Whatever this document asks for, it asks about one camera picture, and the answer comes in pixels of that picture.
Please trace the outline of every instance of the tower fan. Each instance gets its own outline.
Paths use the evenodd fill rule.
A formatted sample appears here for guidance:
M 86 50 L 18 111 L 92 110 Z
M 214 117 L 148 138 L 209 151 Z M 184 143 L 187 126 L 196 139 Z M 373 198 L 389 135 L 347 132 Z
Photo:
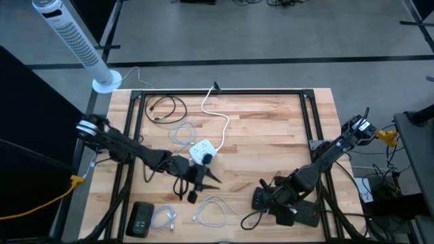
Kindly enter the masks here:
M 107 94 L 121 85 L 121 74 L 110 70 L 102 61 L 62 0 L 33 0 L 33 7 L 92 74 L 92 87 L 95 91 Z

